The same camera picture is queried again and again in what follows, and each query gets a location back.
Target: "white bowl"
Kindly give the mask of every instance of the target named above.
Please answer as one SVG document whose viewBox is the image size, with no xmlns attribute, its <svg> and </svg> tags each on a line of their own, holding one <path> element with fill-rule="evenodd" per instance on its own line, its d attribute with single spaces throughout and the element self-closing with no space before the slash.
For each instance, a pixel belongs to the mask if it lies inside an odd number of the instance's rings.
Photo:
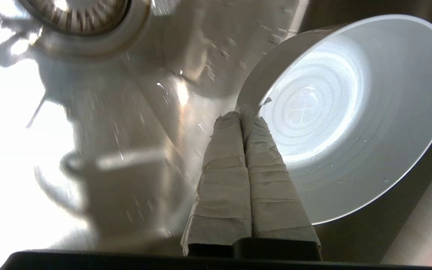
<svg viewBox="0 0 432 270">
<path fill-rule="evenodd" d="M 297 34 L 238 97 L 245 139 L 263 116 L 313 224 L 394 186 L 432 143 L 432 24 L 382 15 Z"/>
</svg>

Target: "drain strainer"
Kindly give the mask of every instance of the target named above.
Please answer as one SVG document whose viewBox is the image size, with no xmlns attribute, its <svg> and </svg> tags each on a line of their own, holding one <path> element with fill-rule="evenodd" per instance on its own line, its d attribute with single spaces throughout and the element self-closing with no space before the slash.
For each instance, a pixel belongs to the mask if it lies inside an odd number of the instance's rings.
<svg viewBox="0 0 432 270">
<path fill-rule="evenodd" d="M 94 36 L 114 29 L 128 0 L 20 0 L 53 28 L 70 35 Z"/>
</svg>

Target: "metal surface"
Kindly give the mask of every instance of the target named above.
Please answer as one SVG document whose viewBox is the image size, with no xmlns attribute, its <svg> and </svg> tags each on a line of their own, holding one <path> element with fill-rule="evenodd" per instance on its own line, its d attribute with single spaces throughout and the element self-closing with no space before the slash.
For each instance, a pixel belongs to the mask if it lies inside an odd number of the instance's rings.
<svg viewBox="0 0 432 270">
<path fill-rule="evenodd" d="M 0 0 L 0 265 L 31 248 L 180 254 L 213 122 L 265 53 L 378 14 L 432 22 L 432 0 L 161 0 L 144 30 L 123 20 L 115 38 L 76 42 L 39 35 L 10 2 Z M 432 147 L 413 171 L 320 226 L 324 257 L 381 260 L 432 179 Z"/>
</svg>

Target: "water droplet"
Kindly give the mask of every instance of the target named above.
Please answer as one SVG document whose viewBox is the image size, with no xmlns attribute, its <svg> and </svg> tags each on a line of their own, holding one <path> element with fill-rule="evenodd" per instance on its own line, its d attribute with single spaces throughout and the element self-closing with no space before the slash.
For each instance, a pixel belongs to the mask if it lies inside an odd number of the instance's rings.
<svg viewBox="0 0 432 270">
<path fill-rule="evenodd" d="M 113 125 L 114 125 L 116 133 L 119 135 L 120 134 L 120 130 L 118 129 L 118 124 L 116 124 L 116 121 L 113 121 Z"/>
<path fill-rule="evenodd" d="M 245 64 L 245 62 L 240 61 L 240 68 L 246 69 L 248 66 Z"/>
<path fill-rule="evenodd" d="M 268 26 L 264 25 L 264 24 L 259 24 L 259 27 L 261 27 L 262 29 L 271 31 L 271 28 L 269 28 Z"/>
<path fill-rule="evenodd" d="M 218 47 L 216 46 L 216 44 L 215 44 L 211 39 L 206 38 L 206 41 L 208 42 L 208 44 L 209 44 L 211 47 L 213 47 L 213 48 L 218 48 Z"/>
<path fill-rule="evenodd" d="M 118 145 L 118 148 L 120 148 L 120 140 L 118 139 L 118 135 L 116 134 L 115 130 L 113 130 L 113 134 L 114 134 L 114 139 L 116 140 L 116 144 Z"/>
<path fill-rule="evenodd" d="M 132 199 L 134 200 L 134 203 L 136 204 L 136 206 L 139 207 L 138 200 L 136 200 L 136 197 L 134 195 L 132 196 Z"/>
<path fill-rule="evenodd" d="M 154 211 L 153 204 L 150 201 L 147 201 L 146 204 L 148 205 L 149 211 L 152 213 Z"/>
<path fill-rule="evenodd" d="M 221 53 L 221 56 L 226 60 L 230 56 L 226 51 L 220 50 L 219 53 Z"/>
<path fill-rule="evenodd" d="M 234 39 L 232 39 L 231 37 L 228 37 L 228 42 L 229 42 L 229 44 L 231 44 L 232 46 L 236 46 L 236 41 L 234 41 Z"/>
<path fill-rule="evenodd" d="M 291 9 L 280 9 L 279 11 L 281 11 L 283 13 L 287 13 L 287 14 L 293 13 L 293 10 L 291 10 Z"/>
<path fill-rule="evenodd" d="M 283 34 L 287 34 L 288 33 L 288 31 L 286 29 L 283 29 L 283 28 L 278 28 L 278 31 L 282 32 Z"/>
<path fill-rule="evenodd" d="M 139 118 L 141 119 L 141 123 L 144 126 L 144 118 L 143 118 L 143 115 L 141 113 L 139 113 Z"/>
<path fill-rule="evenodd" d="M 129 211 L 126 211 L 127 219 L 129 219 L 129 222 L 132 223 L 132 217 Z"/>
</svg>

